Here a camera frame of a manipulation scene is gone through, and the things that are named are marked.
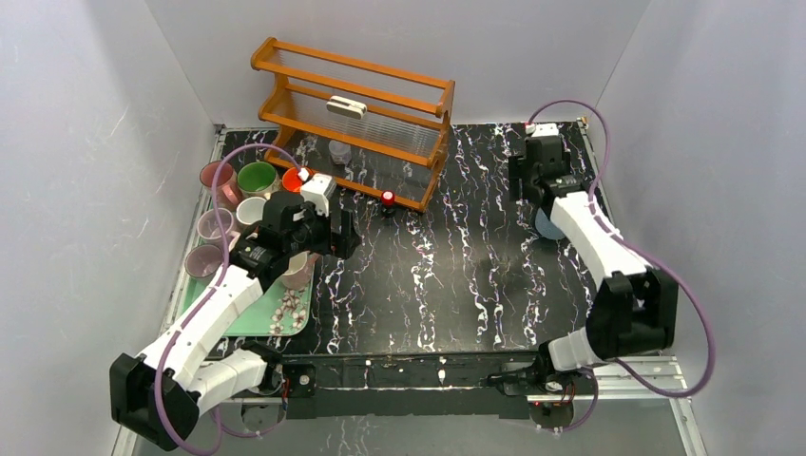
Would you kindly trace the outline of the pale pink faceted mug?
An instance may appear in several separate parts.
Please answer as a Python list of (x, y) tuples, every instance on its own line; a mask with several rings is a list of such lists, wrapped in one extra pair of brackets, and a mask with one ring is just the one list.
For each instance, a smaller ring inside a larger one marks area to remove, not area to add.
[(303, 252), (292, 256), (288, 270), (280, 277), (283, 286), (288, 290), (301, 291), (312, 281), (315, 264), (319, 254)]

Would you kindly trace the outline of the light blue mug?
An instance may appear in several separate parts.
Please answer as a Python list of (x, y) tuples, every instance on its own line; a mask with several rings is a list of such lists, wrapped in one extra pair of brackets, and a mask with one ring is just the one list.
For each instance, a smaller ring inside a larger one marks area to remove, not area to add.
[(543, 209), (539, 209), (536, 212), (534, 227), (542, 238), (561, 240), (566, 237), (565, 233), (549, 219), (548, 214)]

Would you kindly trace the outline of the orange mug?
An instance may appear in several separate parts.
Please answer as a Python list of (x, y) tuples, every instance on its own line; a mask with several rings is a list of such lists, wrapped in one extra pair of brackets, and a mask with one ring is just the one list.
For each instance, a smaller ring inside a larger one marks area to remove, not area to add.
[(311, 176), (312, 173), (307, 167), (301, 167), (300, 169), (290, 167), (284, 172), (281, 178), (282, 188), (288, 192), (299, 193), (301, 187), (311, 178)]

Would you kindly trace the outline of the salmon pink mug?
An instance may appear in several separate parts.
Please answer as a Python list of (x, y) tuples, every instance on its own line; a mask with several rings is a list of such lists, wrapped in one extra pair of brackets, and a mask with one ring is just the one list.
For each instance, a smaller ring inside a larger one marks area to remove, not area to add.
[(267, 199), (264, 197), (251, 197), (244, 199), (235, 211), (237, 222), (242, 228), (260, 222), (263, 218), (263, 209)]

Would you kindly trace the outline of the green mug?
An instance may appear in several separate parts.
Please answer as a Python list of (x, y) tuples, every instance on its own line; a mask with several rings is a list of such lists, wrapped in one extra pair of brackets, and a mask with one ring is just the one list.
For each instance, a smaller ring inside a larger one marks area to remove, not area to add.
[(242, 167), (237, 184), (246, 198), (265, 197), (279, 190), (280, 177), (271, 163), (255, 161)]

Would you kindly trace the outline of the pink ghost pattern mug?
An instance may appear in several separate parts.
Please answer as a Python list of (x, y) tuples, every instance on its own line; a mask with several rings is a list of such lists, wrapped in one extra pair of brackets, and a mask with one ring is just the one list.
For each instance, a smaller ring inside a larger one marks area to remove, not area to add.
[(235, 211), (243, 201), (237, 171), (229, 163), (222, 161), (208, 163), (200, 171), (200, 182), (212, 196), (217, 198), (219, 207)]

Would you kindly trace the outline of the mauve mug white logo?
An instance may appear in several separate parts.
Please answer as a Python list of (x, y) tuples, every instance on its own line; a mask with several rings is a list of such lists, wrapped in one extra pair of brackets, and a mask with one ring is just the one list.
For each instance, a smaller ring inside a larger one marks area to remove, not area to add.
[(240, 226), (231, 211), (210, 209), (200, 216), (196, 233), (203, 244), (229, 246), (240, 235)]

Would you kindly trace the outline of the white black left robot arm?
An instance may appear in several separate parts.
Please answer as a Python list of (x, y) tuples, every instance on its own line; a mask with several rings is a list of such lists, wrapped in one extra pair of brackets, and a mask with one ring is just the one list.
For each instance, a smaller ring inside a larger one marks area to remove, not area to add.
[(229, 327), (301, 253), (349, 258), (361, 243), (355, 214), (327, 197), (278, 192), (247, 226), (214, 280), (180, 319), (137, 355), (121, 354), (109, 370), (111, 418), (158, 447), (188, 450), (200, 418), (232, 396), (266, 387), (282, 359), (245, 343), (221, 361), (207, 355)]

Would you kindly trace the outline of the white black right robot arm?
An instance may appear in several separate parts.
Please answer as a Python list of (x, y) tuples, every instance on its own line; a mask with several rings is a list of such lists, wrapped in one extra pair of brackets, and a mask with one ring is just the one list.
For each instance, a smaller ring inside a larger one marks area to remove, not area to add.
[(564, 233), (597, 288), (584, 326), (542, 343), (518, 376), (543, 386), (562, 372), (670, 347), (677, 281), (623, 246), (587, 184), (572, 175), (560, 137), (528, 137), (525, 152), (509, 158), (509, 182), (513, 199), (537, 204)]

